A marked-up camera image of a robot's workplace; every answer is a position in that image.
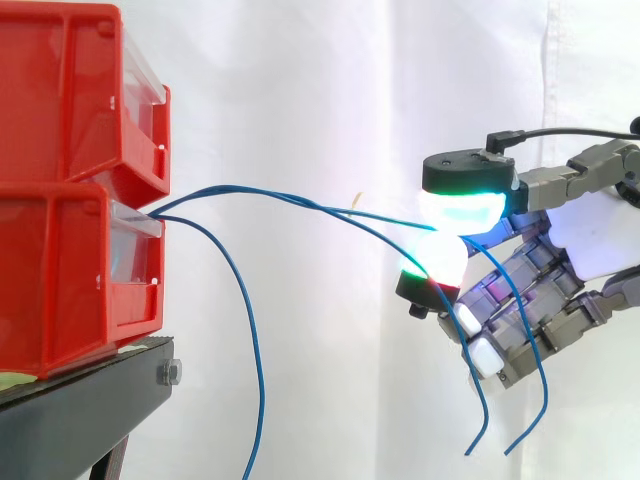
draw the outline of bolt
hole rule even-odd
[[[164,364],[163,383],[167,386],[178,385],[182,379],[182,362],[177,358]]]

